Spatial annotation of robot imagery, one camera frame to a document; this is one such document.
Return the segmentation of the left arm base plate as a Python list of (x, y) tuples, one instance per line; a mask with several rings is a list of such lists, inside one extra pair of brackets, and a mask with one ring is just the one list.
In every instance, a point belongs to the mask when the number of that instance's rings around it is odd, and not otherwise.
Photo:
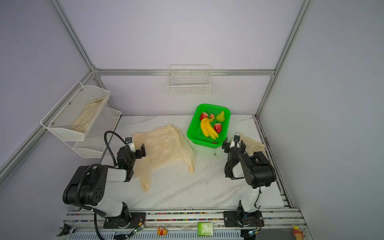
[(109, 217), (106, 218), (104, 229), (136, 229), (139, 224), (144, 224), (147, 214), (145, 212), (129, 213), (127, 217)]

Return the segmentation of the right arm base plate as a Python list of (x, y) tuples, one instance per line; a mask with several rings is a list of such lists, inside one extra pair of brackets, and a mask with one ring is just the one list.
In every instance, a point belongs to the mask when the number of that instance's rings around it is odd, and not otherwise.
[(224, 224), (225, 227), (264, 227), (264, 217), (261, 211), (255, 212), (237, 212), (237, 211), (224, 211)]

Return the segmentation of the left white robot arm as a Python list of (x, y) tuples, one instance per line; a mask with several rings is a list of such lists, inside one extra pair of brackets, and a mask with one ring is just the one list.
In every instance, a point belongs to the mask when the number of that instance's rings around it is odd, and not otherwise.
[(63, 202), (92, 211), (106, 219), (130, 221), (131, 214), (124, 202), (119, 202), (106, 193), (107, 183), (129, 182), (134, 174), (137, 159), (146, 156), (145, 145), (132, 151), (133, 143), (121, 147), (117, 167), (93, 164), (80, 166), (63, 193)]

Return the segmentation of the translucent beige plastic bag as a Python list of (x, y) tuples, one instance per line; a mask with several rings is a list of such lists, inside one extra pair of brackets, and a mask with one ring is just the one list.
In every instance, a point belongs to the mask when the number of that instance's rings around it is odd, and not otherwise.
[(139, 178), (144, 192), (151, 186), (153, 170), (173, 161), (184, 161), (189, 172), (195, 172), (195, 154), (180, 128), (169, 124), (150, 132), (135, 133), (133, 140), (136, 146), (144, 145), (146, 149), (146, 156), (137, 160), (134, 165), (134, 174)]

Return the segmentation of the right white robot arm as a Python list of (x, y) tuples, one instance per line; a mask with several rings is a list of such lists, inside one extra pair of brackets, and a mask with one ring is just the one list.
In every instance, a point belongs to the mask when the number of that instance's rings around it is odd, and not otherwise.
[(252, 222), (262, 223), (260, 212), (261, 199), (264, 191), (277, 180), (277, 173), (263, 152), (249, 154), (246, 144), (239, 135), (234, 135), (229, 143), (224, 140), (222, 149), (228, 154), (225, 164), (225, 177), (231, 180), (245, 180), (251, 187), (252, 194), (239, 200), (233, 217), (225, 219), (239, 227), (249, 226)]

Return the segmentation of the yellow fake banana bunch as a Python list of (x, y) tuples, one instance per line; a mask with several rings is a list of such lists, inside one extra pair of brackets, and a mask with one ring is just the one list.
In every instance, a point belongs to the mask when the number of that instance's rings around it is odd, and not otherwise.
[(215, 118), (212, 118), (212, 119), (205, 118), (201, 120), (200, 127), (203, 132), (203, 135), (206, 138), (217, 140), (219, 138), (219, 134), (214, 130), (214, 128), (211, 125), (211, 122), (213, 122), (214, 120)]

